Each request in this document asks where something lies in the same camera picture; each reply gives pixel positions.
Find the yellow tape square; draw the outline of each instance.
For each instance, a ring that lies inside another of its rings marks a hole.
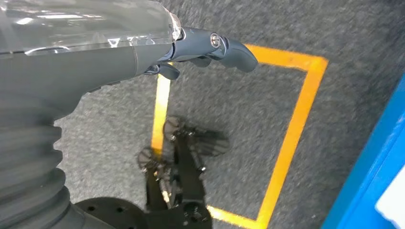
[[[328,65],[328,60],[323,57],[297,52],[254,45],[246,46],[253,55],[255,55],[259,63],[295,68],[307,72],[257,219],[249,219],[208,206],[208,210],[215,219],[246,229],[266,229],[283,187],[302,131],[304,130],[320,82]],[[159,76],[152,136],[152,147],[158,154],[160,154],[163,146],[162,128],[166,119],[169,86],[170,81]]]

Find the gray robot arm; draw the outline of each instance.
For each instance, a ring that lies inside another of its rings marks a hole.
[[[143,2],[0,0],[0,228],[112,229],[70,203],[56,168],[61,129],[53,122],[85,93],[143,73],[175,79],[168,62],[256,66],[246,47],[214,32],[177,36],[173,15]]]

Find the blue panel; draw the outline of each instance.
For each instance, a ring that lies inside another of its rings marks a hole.
[[[373,130],[323,229],[391,229],[374,209],[405,163],[405,76]]]

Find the transparent plastic cover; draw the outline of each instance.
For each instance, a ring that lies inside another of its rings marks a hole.
[[[178,18],[148,0],[0,0],[0,54],[168,44]]]

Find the black circular mounting plate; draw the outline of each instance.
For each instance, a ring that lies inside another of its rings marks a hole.
[[[142,209],[123,199],[93,198],[76,203],[76,206],[116,229],[148,229]]]

